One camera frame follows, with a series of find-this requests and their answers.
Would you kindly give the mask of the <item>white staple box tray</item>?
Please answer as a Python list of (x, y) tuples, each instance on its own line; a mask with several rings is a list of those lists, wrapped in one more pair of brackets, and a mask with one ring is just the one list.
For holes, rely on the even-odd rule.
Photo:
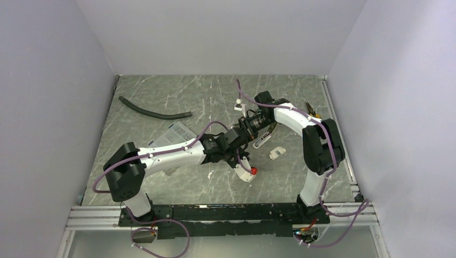
[(271, 160), (275, 160), (286, 152), (286, 149), (283, 147), (276, 147), (270, 151), (269, 157)]

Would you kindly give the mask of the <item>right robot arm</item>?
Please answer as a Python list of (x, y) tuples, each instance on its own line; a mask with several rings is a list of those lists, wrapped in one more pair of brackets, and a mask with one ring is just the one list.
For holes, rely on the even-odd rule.
[(336, 121), (331, 118), (315, 118), (294, 107), (289, 101), (263, 103), (258, 98), (248, 97), (241, 89), (239, 95), (257, 105), (262, 111), (272, 114), (274, 121), (282, 124), (302, 137), (303, 158), (309, 169), (304, 187), (300, 192), (302, 205), (296, 208), (296, 217), (302, 223), (315, 218), (317, 206), (323, 210), (324, 192), (328, 180), (345, 159), (345, 149)]

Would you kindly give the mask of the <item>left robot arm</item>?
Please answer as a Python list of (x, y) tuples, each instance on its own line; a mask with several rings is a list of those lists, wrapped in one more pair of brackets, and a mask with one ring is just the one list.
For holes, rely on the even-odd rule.
[(123, 202), (141, 226), (153, 221), (154, 211), (142, 191), (143, 180), (154, 173), (176, 167), (226, 162), (231, 168), (248, 159), (244, 147), (255, 139), (249, 130), (233, 127), (225, 133), (203, 133), (190, 142), (156, 148), (138, 148), (133, 142), (123, 144), (103, 170), (108, 193), (114, 202)]

